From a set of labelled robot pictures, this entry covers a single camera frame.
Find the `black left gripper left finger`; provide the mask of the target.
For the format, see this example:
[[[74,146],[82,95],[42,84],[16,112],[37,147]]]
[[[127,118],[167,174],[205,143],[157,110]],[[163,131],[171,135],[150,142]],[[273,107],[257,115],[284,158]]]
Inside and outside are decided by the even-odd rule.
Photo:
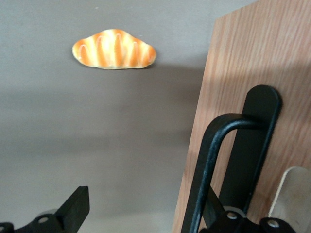
[[[2,222],[2,233],[76,233],[90,211],[89,189],[78,187],[54,214],[42,214],[26,226],[15,229],[10,222]]]

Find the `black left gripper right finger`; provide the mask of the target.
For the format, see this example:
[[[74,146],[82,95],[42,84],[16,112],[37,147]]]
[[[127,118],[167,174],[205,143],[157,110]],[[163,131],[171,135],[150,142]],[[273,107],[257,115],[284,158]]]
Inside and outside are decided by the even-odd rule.
[[[226,211],[212,188],[209,188],[203,214],[209,222],[200,233],[294,233],[295,230],[286,221],[265,217],[259,224],[253,223],[236,211]]]

